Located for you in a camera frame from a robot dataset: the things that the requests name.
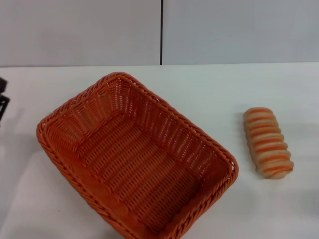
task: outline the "basket rim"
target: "basket rim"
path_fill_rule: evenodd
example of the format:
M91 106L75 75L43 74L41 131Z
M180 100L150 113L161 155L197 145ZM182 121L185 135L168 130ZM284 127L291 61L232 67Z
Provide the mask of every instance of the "basket rim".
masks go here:
M36 130L37 138L41 146L44 148L45 152L54 157L54 159L52 159L49 156L49 158L58 167L58 169L60 171L62 170L67 175L70 174L70 177L72 177L72 181L75 181L76 183L81 184L81 182L75 177L75 175L73 175L72 172L68 170L67 167L65 167L64 163L60 160L60 156L57 155L57 153L51 149L51 143L49 142L46 131L48 127L50 126L50 124L58 120L63 115L63 113L72 111L74 108L76 108L78 105L80 105L83 102L83 99L90 97L92 94L94 94L101 88L104 88L104 87L107 88L108 83L111 83L117 80L124 80L128 82L130 85L138 89L139 93L145 94L147 98L149 98L152 102L154 102L158 106L161 106L165 111L167 111L168 114L170 114L173 118L178 120L183 126L187 127L193 135L203 140L208 146L210 146L213 150L215 150L218 153L218 156L220 156L220 158L222 159L222 161L226 163L228 166L227 176L225 176L214 187L214 189L211 190L211 192L205 198L203 198L200 202L197 202L196 205L192 207L193 209L191 212L189 212L183 218L177 219L175 216L172 221L174 222L178 221L177 225L174 228L171 228L170 230L168 230L168 228L164 228L163 232L160 233L161 235L165 233L165 235L163 235L163 238L165 239L180 237L184 235L188 231L190 226L208 208L210 208L210 206L212 206L214 202L216 202L221 197L221 195L234 183L234 181L238 177L238 164L236 159L223 146L221 146L217 141L213 140L202 129L194 125L190 120L188 120L185 116L180 114L176 109L171 107L161 97L154 94L152 91L148 90L137 79L135 79L131 75L124 72L114 72L102 77L95 84L88 87L86 90L79 93L77 96L69 99L63 105L55 109L51 114L49 114L44 119L42 119L40 123L37 125L37 130ZM125 231L125 233L129 233L129 235L132 236L133 238L139 238L133 231L126 228L125 226L122 226L121 228L119 228L119 230Z

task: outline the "orange wicker basket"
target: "orange wicker basket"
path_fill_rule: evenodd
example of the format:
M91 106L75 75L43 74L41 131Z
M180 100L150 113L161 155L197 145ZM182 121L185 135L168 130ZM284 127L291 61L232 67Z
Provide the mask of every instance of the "orange wicker basket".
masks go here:
M37 126L48 157L127 239L178 239L236 180L234 157L126 73Z

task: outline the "bread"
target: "bread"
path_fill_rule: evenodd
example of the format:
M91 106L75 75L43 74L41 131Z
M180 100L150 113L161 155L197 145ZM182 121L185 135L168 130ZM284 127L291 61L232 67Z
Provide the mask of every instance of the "bread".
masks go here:
M268 108L250 108L244 113L244 128L257 172L264 178L281 179L294 163L276 117Z

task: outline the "black object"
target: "black object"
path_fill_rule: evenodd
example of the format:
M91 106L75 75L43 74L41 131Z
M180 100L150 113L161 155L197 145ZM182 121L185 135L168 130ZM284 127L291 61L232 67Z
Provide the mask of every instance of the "black object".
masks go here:
M164 0L160 0L160 50L159 50L160 65L162 65L162 58L163 58L163 8L164 8Z
M10 101L8 97L1 95L1 93L5 91L6 85L7 85L7 81L5 81L3 78L0 77L0 121Z

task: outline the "orange stripe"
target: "orange stripe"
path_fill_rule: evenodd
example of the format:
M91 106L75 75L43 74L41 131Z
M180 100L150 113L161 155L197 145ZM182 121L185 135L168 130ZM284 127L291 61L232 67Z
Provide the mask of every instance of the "orange stripe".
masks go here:
M278 130L264 130L262 132L258 132L258 133L253 133L251 136L252 137L257 137L257 136L260 136L260 135L263 135L263 134L267 134L267 133L278 133Z
M248 112L248 114L253 114L253 113L258 113L258 112L267 112L267 113L272 113L272 111L270 109L254 109L251 110L250 112Z
M289 157L286 155L272 156L272 157L267 157L267 158L260 160L259 164L268 163L271 161L275 161L277 159L282 159L282 161L289 161L290 160Z
M273 167L273 168L267 168L264 170L264 172L271 172L271 171L275 171L275 170L281 170L281 171L288 171L288 170L292 170L293 168L291 166L278 166L278 167Z
M275 143L275 142L284 142L282 138L269 138L269 139L264 139L264 140L259 140L256 143L253 144L254 147L266 143Z
M266 124L258 124L256 126L253 126L249 129L249 131L252 131L254 129L258 129L258 128L264 128L264 127L277 127L277 125L275 123L266 123Z
M255 121L258 121L258 120L275 120L274 117L257 117L257 118L253 118L251 120L248 121L248 123L252 123L252 122L255 122Z
M266 148L261 148L256 150L256 153L264 153L273 150L286 150L287 148L284 145L272 145Z

